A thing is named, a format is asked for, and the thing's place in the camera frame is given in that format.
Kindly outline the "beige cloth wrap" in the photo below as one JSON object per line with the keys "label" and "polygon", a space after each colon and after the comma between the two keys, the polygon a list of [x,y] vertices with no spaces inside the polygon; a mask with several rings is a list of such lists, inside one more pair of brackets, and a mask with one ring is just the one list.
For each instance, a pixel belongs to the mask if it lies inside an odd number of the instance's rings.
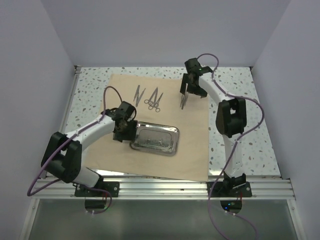
{"label": "beige cloth wrap", "polygon": [[[152,177],[206,181],[209,171],[209,99],[190,95],[184,109],[180,108],[181,80],[154,77],[112,74],[106,92],[106,107],[118,107],[119,97],[135,106],[134,96],[137,86],[139,92],[145,89],[137,110],[139,122],[173,126],[179,129],[177,152],[165,156],[134,150],[125,142],[113,140],[107,134],[86,149],[84,164],[95,170],[145,175]],[[149,99],[155,88],[160,112],[149,110]]]}

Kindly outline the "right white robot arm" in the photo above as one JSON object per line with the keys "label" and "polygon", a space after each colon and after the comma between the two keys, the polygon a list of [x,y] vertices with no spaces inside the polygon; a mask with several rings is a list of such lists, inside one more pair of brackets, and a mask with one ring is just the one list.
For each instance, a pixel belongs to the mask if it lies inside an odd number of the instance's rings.
{"label": "right white robot arm", "polygon": [[247,126],[246,100],[229,93],[224,87],[213,80],[214,70],[209,66],[201,66],[197,58],[188,59],[185,63],[186,73],[180,86],[183,109],[190,94],[210,98],[217,104],[215,126],[222,135],[225,147],[226,166],[223,168],[223,192],[227,196],[235,196],[246,181],[242,169],[241,149],[235,149],[239,144],[232,137],[239,137]]}

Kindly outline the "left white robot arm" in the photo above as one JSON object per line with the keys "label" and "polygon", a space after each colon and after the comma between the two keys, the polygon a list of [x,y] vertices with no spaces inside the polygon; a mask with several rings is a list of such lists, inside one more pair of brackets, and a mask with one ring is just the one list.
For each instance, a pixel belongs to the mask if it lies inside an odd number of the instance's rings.
{"label": "left white robot arm", "polygon": [[132,141],[136,137],[136,108],[123,101],[119,107],[106,109],[82,128],[69,133],[55,132],[47,145],[41,168],[65,183],[86,186],[92,196],[103,193],[101,176],[84,166],[83,151],[100,138],[113,134],[114,141]]}

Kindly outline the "steel scalpel handle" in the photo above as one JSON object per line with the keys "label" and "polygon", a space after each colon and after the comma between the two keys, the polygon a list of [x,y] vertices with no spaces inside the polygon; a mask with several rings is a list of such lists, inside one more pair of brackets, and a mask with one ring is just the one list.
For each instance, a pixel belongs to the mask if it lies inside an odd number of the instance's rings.
{"label": "steel scalpel handle", "polygon": [[139,105],[140,99],[140,85],[138,85],[133,99],[136,107]]}
{"label": "steel scalpel handle", "polygon": [[144,95],[145,90],[146,90],[146,89],[144,89],[144,90],[142,91],[142,93],[139,93],[139,95],[140,95],[140,101],[141,101],[141,99],[142,99],[142,97],[143,97],[143,95]]}

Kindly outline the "steel surgical scissors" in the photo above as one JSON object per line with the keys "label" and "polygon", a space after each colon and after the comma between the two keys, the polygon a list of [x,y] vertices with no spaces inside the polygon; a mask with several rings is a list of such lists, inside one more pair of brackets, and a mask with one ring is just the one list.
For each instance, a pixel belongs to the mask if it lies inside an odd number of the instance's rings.
{"label": "steel surgical scissors", "polygon": [[154,106],[156,101],[157,101],[157,96],[158,96],[158,88],[156,87],[149,99],[145,99],[144,103],[148,104],[149,106]]}

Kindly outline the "small steel scissors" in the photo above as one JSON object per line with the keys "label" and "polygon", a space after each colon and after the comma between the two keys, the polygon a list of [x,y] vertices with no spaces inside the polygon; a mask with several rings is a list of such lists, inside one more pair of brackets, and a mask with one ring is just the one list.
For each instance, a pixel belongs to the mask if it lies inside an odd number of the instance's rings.
{"label": "small steel scissors", "polygon": [[160,95],[159,98],[156,98],[156,103],[154,105],[148,105],[148,109],[149,110],[155,109],[156,113],[160,112],[161,109],[159,108],[159,102],[160,102],[162,96],[163,96],[163,93]]}

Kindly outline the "steel instrument tray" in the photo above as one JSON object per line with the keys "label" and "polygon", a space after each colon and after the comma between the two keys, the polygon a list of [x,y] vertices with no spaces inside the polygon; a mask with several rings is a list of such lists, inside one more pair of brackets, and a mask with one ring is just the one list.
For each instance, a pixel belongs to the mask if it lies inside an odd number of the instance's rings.
{"label": "steel instrument tray", "polygon": [[171,157],[177,152],[179,137],[177,127],[139,121],[129,145],[133,150]]}

